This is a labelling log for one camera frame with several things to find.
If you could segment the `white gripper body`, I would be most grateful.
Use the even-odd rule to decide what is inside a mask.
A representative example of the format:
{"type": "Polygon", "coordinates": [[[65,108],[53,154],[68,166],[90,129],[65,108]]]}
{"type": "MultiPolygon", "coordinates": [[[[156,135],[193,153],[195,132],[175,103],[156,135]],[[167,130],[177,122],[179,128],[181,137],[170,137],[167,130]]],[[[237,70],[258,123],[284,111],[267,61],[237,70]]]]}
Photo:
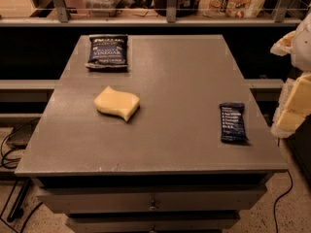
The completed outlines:
{"type": "Polygon", "coordinates": [[[306,16],[294,33],[291,61],[301,71],[311,71],[311,14],[306,16]]]}

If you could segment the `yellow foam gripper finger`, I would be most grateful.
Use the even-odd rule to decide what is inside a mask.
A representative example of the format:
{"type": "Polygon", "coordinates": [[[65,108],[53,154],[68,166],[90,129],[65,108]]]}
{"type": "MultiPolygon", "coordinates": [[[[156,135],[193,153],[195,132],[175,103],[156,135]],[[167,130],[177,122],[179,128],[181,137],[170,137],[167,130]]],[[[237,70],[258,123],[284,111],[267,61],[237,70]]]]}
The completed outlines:
{"type": "Polygon", "coordinates": [[[283,84],[271,133],[277,138],[288,138],[310,115],[311,74],[303,73],[296,80],[287,79],[283,84]]]}
{"type": "Polygon", "coordinates": [[[279,39],[270,49],[270,52],[279,55],[284,56],[287,54],[291,54],[293,51],[292,42],[294,38],[295,31],[291,31],[290,33],[283,36],[281,39],[279,39]]]}

